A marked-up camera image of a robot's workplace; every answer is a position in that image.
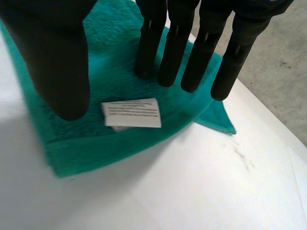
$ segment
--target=paper tag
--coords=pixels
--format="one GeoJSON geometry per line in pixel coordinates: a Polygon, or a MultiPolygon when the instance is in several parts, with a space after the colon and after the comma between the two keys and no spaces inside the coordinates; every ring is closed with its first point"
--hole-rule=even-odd
{"type": "Polygon", "coordinates": [[[106,126],[161,128],[158,101],[155,98],[102,103],[102,110],[106,126]]]}

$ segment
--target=gray concrete floor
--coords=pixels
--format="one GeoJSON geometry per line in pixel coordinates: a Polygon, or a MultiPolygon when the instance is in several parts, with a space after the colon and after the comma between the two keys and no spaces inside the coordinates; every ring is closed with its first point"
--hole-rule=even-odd
{"type": "MultiPolygon", "coordinates": [[[[223,54],[232,32],[228,18],[216,48],[223,54]]],[[[307,1],[295,0],[257,38],[239,79],[307,146],[307,1]]],[[[193,35],[199,29],[198,9],[193,35]]]]}

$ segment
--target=terry cloth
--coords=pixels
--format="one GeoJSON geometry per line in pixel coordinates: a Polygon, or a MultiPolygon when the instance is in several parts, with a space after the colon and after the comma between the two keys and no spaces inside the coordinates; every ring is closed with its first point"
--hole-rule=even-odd
{"type": "MultiPolygon", "coordinates": [[[[1,30],[14,62],[33,124],[46,158],[58,177],[91,171],[145,150],[176,134],[191,122],[235,133],[221,102],[210,88],[221,63],[214,54],[194,93],[180,88],[192,44],[188,43],[175,84],[139,79],[133,72],[143,18],[130,0],[99,0],[84,20],[88,41],[91,102],[81,119],[67,122],[48,109],[36,94],[26,66],[8,32],[1,30]],[[101,102],[156,98],[162,128],[131,128],[115,132],[104,125],[101,102]]],[[[157,75],[168,29],[163,32],[153,73],[157,75]]]]}

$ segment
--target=black robotic finger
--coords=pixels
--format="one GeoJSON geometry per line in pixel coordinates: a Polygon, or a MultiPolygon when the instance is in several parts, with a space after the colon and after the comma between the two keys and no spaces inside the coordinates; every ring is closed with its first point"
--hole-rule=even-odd
{"type": "Polygon", "coordinates": [[[52,0],[0,0],[0,18],[37,93],[58,116],[71,121],[89,107],[88,49],[82,20],[95,0],[65,2],[73,7],[66,11],[66,5],[52,0]]]}
{"type": "Polygon", "coordinates": [[[231,11],[224,0],[201,2],[200,30],[181,80],[183,90],[194,92],[198,88],[231,11]]]}
{"type": "Polygon", "coordinates": [[[144,17],[144,23],[134,72],[140,78],[147,78],[166,22],[166,0],[136,0],[136,2],[144,17]]]}
{"type": "Polygon", "coordinates": [[[211,97],[217,101],[226,99],[242,69],[253,44],[240,46],[229,43],[220,69],[211,88],[211,97]]]}
{"type": "Polygon", "coordinates": [[[233,32],[211,88],[213,99],[222,101],[227,98],[257,36],[265,30],[269,22],[270,18],[247,19],[235,16],[233,32]]]}
{"type": "Polygon", "coordinates": [[[193,26],[194,12],[199,0],[168,0],[171,26],[158,74],[160,85],[173,85],[193,26]]]}

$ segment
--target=white table surface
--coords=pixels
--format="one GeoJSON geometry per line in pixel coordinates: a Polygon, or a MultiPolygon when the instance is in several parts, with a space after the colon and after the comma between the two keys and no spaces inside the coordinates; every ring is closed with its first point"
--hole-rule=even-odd
{"type": "Polygon", "coordinates": [[[57,179],[0,37],[0,229],[306,230],[306,147],[239,81],[225,107],[233,137],[193,124],[57,179]]]}

